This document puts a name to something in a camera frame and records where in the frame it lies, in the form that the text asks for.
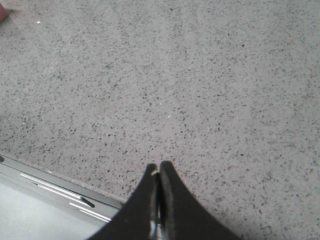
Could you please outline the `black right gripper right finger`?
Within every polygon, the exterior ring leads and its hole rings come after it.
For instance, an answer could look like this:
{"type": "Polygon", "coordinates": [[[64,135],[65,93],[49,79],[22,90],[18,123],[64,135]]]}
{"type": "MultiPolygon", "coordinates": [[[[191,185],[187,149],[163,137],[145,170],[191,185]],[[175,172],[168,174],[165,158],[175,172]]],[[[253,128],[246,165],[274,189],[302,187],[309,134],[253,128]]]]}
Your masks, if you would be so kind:
{"type": "Polygon", "coordinates": [[[193,197],[170,161],[159,170],[159,217],[164,240],[239,240],[193,197]]]}

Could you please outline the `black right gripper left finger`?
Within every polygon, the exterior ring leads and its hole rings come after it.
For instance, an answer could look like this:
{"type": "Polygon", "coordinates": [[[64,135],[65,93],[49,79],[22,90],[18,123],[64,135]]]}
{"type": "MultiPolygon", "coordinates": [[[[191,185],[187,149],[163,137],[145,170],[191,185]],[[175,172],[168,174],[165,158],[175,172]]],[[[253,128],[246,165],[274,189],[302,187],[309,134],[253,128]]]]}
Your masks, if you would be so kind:
{"type": "Polygon", "coordinates": [[[158,169],[148,164],[137,188],[111,221],[91,240],[156,240],[158,230],[158,169]]]}

